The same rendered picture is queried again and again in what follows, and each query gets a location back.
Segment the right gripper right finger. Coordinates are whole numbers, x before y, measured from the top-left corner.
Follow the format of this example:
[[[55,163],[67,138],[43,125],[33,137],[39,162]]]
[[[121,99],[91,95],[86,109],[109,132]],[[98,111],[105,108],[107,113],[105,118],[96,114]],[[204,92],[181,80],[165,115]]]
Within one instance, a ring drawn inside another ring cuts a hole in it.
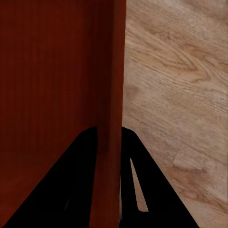
[[[149,212],[138,210],[130,159]],[[199,228],[140,138],[125,127],[120,177],[123,228]]]

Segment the storage box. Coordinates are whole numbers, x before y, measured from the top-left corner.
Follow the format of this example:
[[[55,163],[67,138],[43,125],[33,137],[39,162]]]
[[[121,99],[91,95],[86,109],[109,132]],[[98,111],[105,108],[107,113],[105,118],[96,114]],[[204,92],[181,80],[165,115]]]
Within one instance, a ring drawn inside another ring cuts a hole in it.
[[[126,0],[0,0],[0,228],[97,127],[89,228],[118,228]]]

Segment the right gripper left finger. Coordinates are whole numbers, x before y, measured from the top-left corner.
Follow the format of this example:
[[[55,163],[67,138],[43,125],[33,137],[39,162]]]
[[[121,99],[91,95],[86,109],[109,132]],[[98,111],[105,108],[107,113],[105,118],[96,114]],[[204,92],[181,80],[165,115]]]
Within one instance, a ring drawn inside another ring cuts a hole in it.
[[[89,228],[97,147],[82,131],[3,228]]]

